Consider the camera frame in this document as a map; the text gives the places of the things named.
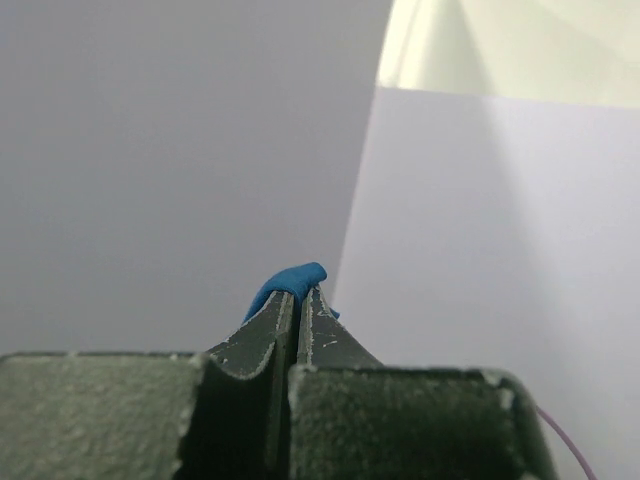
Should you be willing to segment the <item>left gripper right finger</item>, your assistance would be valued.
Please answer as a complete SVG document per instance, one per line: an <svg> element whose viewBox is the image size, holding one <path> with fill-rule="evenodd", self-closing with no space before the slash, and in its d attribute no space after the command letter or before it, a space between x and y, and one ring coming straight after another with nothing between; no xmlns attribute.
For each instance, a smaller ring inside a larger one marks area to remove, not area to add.
<svg viewBox="0 0 640 480"><path fill-rule="evenodd" d="M288 380L293 479L553 479L535 404L489 368L390 367L319 287L301 310Z"/></svg>

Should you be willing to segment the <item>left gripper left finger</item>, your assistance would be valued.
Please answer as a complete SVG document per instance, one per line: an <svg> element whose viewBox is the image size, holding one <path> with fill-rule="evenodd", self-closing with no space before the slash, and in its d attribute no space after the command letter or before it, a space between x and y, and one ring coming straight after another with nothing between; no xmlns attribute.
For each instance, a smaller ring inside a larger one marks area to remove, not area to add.
<svg viewBox="0 0 640 480"><path fill-rule="evenodd" d="M203 353L1 359L5 479L283 479L293 298Z"/></svg>

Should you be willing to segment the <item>blue t shirt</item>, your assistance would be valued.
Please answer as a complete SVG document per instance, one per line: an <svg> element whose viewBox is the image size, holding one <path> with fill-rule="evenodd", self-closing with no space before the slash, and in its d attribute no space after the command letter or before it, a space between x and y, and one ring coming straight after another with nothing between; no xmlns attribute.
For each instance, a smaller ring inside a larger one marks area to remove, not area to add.
<svg viewBox="0 0 640 480"><path fill-rule="evenodd" d="M291 294L294 298L294 313L299 315L302 304L309 292L324 282L327 277L328 274L325 268L318 262L309 262L277 272L258 290L243 319L243 323L248 322L264 307L273 292Z"/></svg>

